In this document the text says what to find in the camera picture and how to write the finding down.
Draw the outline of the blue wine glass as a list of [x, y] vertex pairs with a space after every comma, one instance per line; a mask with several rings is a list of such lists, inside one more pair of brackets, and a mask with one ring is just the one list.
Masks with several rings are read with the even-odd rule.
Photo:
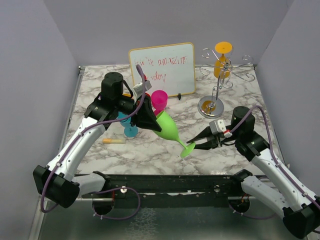
[[123, 119], [119, 122], [124, 127], [124, 135], [128, 138], [134, 138], [139, 130], [136, 126], [131, 125], [131, 118]]

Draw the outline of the pink wine glass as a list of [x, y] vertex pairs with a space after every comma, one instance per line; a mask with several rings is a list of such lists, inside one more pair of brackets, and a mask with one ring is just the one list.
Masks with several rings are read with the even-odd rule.
[[163, 90], [156, 90], [151, 94], [151, 104], [154, 107], [154, 114], [157, 116], [162, 112], [168, 103], [168, 94]]

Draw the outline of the green wine glass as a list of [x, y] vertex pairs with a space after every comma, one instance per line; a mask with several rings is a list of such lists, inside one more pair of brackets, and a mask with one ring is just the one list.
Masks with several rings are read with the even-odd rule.
[[178, 142], [183, 147], [181, 158], [188, 156], [194, 150], [196, 146], [194, 142], [186, 145], [181, 141], [177, 125], [167, 112], [161, 111], [156, 116], [156, 122], [161, 127], [161, 131], [154, 130], [153, 132], [162, 139]]

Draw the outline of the yellow wine glass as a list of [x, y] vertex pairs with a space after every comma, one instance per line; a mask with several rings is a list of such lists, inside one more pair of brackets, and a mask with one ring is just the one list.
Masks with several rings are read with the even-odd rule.
[[230, 60], [227, 59], [226, 55], [233, 50], [233, 46], [230, 42], [221, 41], [215, 45], [214, 50], [216, 53], [220, 54], [220, 56], [217, 57], [214, 64], [213, 75], [216, 78], [220, 77], [220, 80], [224, 80], [230, 75], [230, 71], [225, 67], [225, 65], [230, 63]]
[[132, 98], [130, 93], [123, 93], [123, 96], [129, 97], [129, 98]]

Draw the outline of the yellow wine glass front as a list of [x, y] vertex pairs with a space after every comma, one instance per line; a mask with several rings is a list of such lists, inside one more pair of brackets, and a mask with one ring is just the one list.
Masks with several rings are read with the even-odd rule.
[[130, 93], [123, 93], [123, 96], [129, 97], [129, 98], [132, 98]]

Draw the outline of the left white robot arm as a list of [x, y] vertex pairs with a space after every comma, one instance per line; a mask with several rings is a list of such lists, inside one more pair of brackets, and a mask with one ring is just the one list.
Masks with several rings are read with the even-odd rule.
[[109, 72], [101, 82], [101, 91], [87, 107], [74, 135], [45, 167], [38, 165], [33, 178], [41, 198], [68, 208], [77, 197], [91, 192], [103, 198], [111, 190], [102, 173], [94, 172], [76, 177], [75, 173], [86, 153], [112, 123], [123, 121], [119, 113], [130, 118], [130, 124], [141, 129], [160, 132], [162, 128], [152, 110], [151, 98], [146, 91], [151, 83], [146, 76], [130, 91], [123, 94], [127, 82], [119, 72]]

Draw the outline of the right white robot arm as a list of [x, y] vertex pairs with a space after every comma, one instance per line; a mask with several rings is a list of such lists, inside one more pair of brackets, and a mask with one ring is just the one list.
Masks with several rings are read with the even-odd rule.
[[236, 150], [258, 167], [276, 188], [264, 184], [247, 170], [241, 170], [232, 176], [230, 191], [236, 196], [246, 193], [255, 197], [282, 219], [293, 236], [303, 239], [320, 226], [320, 198], [279, 160], [271, 140], [254, 130], [252, 111], [252, 108], [237, 106], [230, 125], [225, 125], [223, 120], [213, 120], [190, 142], [207, 138], [207, 142], [195, 147], [210, 150], [234, 141]]

